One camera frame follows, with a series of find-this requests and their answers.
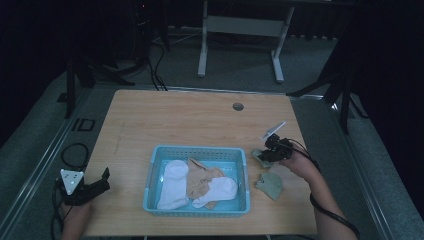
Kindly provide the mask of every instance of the human hand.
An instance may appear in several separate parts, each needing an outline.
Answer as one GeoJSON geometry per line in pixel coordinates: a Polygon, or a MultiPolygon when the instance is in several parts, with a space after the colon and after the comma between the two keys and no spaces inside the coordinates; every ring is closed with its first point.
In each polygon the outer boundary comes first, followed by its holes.
{"type": "Polygon", "coordinates": [[[308,183],[311,183],[314,179],[320,177],[321,173],[315,165],[306,156],[298,152],[300,151],[306,154],[305,150],[295,143],[293,143],[293,148],[297,151],[293,150],[289,159],[280,160],[279,163],[290,169],[290,171],[297,176],[305,179],[308,183]]]}
{"type": "Polygon", "coordinates": [[[92,201],[81,206],[68,206],[62,203],[64,227],[62,240],[80,239],[93,211],[92,201]]]}

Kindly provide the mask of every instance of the black cable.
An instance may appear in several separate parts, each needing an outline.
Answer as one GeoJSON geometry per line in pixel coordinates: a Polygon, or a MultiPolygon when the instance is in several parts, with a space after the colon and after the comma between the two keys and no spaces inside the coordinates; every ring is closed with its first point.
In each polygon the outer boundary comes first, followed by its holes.
{"type": "Polygon", "coordinates": [[[351,222],[349,222],[348,220],[340,217],[339,215],[328,211],[327,209],[322,208],[317,201],[315,200],[315,198],[311,195],[309,196],[309,199],[311,200],[312,206],[314,206],[316,209],[318,209],[318,211],[324,213],[325,215],[329,216],[330,218],[336,220],[337,222],[345,225],[346,227],[350,228],[350,230],[353,231],[353,233],[355,233],[356,237],[359,239],[360,238],[360,233],[359,230],[355,227],[355,225],[353,225],[351,222]]]}
{"type": "Polygon", "coordinates": [[[163,47],[160,46],[160,44],[152,42],[152,45],[159,47],[161,49],[161,55],[160,55],[159,60],[156,63],[156,66],[155,66],[154,69],[153,69],[153,66],[152,66],[152,62],[150,61],[150,58],[148,58],[148,60],[147,60],[147,63],[149,65],[149,69],[150,69],[150,78],[151,78],[152,83],[155,86],[156,90],[158,90],[158,91],[160,91],[160,90],[168,91],[168,89],[166,88],[165,83],[163,82],[162,78],[157,74],[159,64],[162,61],[162,58],[163,58],[165,51],[164,51],[163,47]]]}
{"type": "Polygon", "coordinates": [[[71,144],[71,145],[67,146],[65,149],[63,149],[63,151],[62,151],[62,153],[61,153],[61,155],[60,155],[60,159],[62,160],[62,162],[63,162],[66,166],[68,166],[68,167],[72,168],[72,170],[73,170],[73,171],[82,171],[82,170],[84,170],[84,169],[87,167],[87,164],[88,164],[88,157],[89,157],[88,155],[89,155],[89,151],[88,151],[88,147],[87,147],[87,146],[85,146],[85,145],[84,145],[84,144],[82,144],[82,143],[74,143],[74,144],[71,144]],[[84,162],[83,162],[83,164],[82,164],[82,165],[73,165],[73,164],[68,163],[68,162],[65,160],[65,153],[66,153],[66,151],[67,151],[69,148],[71,148],[71,147],[75,147],[75,146],[81,146],[81,147],[83,147],[83,148],[84,148],[84,151],[85,151],[85,158],[84,158],[84,162]]]}
{"type": "Polygon", "coordinates": [[[52,192],[53,215],[52,215],[52,219],[51,219],[51,222],[50,222],[50,237],[51,237],[52,240],[56,239],[56,236],[55,236],[55,233],[54,233],[55,221],[57,221],[59,223],[60,231],[63,230],[63,225],[64,225],[63,219],[62,219],[62,217],[60,216],[60,213],[59,213],[60,205],[57,204],[57,199],[56,199],[56,193],[57,193],[58,188],[59,188],[59,181],[56,179],[55,184],[53,186],[53,192],[52,192]]]}
{"type": "Polygon", "coordinates": [[[72,208],[74,208],[74,205],[72,205],[72,206],[69,208],[68,212],[66,212],[65,216],[62,218],[62,221],[65,221],[66,217],[69,215],[69,213],[71,212],[72,208]]]}

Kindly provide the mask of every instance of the blue plastic basket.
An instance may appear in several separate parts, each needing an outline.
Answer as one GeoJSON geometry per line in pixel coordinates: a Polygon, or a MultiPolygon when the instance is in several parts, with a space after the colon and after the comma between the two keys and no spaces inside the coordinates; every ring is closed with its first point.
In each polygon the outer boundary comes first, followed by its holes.
{"type": "Polygon", "coordinates": [[[143,199],[144,210],[169,217],[240,217],[250,211],[250,191],[243,149],[201,146],[158,145],[153,151],[143,199]],[[219,168],[226,177],[234,179],[238,185],[235,199],[219,201],[211,210],[194,208],[190,203],[175,210],[157,209],[165,166],[173,160],[187,161],[188,158],[200,161],[206,167],[219,168]]]}

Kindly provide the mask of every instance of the small round object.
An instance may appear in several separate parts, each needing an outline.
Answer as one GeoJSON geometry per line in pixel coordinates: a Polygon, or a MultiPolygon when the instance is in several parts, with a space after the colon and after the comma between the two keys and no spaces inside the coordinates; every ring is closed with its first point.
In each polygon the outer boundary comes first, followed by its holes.
{"type": "Polygon", "coordinates": [[[244,106],[241,103],[234,103],[233,109],[236,110],[236,111],[242,111],[244,109],[244,106]]]}

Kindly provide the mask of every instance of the human arm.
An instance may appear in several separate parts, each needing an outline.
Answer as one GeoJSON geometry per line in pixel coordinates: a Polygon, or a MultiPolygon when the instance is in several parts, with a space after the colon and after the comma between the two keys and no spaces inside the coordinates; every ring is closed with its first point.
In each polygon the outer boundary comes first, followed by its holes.
{"type": "MultiPolygon", "coordinates": [[[[306,156],[298,152],[304,152],[303,150],[301,150],[297,145],[294,145],[293,147],[297,151],[293,150],[290,159],[281,160],[280,164],[286,166],[293,173],[305,179],[305,181],[309,184],[311,194],[318,205],[346,219],[319,170],[306,156]]],[[[319,239],[357,239],[355,233],[351,229],[322,213],[317,208],[314,208],[314,213],[319,239]]]]}
{"type": "Polygon", "coordinates": [[[92,201],[81,206],[62,203],[61,208],[64,214],[62,240],[80,239],[93,211],[92,201]]]}

